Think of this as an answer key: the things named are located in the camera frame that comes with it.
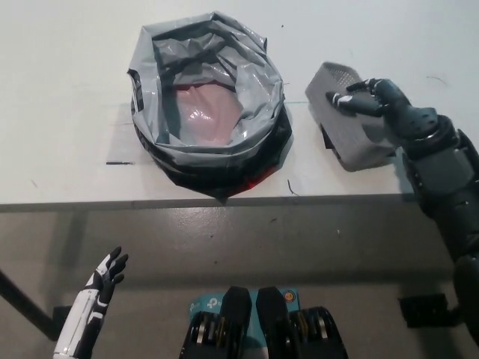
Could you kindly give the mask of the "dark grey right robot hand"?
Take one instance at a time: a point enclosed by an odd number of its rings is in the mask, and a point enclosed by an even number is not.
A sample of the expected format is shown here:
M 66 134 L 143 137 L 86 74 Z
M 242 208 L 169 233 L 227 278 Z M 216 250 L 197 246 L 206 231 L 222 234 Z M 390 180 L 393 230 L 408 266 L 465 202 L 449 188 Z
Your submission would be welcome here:
M 337 111 L 384 120 L 389 141 L 409 151 L 436 151 L 456 141 L 456 130 L 448 117 L 435 108 L 415 107 L 390 79 L 367 79 L 347 86 L 345 94 L 326 92 Z

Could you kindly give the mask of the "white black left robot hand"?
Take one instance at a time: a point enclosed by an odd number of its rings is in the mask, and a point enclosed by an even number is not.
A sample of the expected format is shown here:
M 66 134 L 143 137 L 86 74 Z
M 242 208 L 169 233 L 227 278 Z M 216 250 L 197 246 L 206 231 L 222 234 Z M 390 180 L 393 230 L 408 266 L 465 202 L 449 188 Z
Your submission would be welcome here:
M 54 358 L 90 358 L 112 300 L 124 279 L 128 254 L 120 246 L 108 254 L 73 302 L 53 352 Z

